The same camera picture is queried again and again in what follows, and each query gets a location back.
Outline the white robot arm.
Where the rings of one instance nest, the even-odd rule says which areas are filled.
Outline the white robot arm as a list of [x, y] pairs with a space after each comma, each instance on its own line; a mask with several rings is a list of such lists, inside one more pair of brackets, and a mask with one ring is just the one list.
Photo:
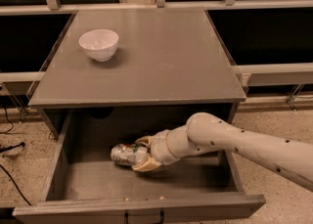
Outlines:
[[219, 150], [229, 151], [313, 191], [313, 145], [237, 128], [206, 112], [190, 116], [185, 125], [137, 140], [149, 148], [144, 160], [132, 166], [148, 172]]

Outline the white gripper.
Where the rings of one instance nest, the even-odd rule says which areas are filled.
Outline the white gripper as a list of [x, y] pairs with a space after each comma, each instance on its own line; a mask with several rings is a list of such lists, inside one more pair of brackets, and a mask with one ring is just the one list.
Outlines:
[[169, 165], [179, 161], [175, 155], [171, 153], [167, 145], [167, 135], [169, 131], [163, 130], [156, 135], [144, 136], [135, 141], [136, 144], [151, 149], [151, 155], [145, 154], [137, 157], [132, 169], [137, 172], [149, 172], [158, 169], [161, 165]]

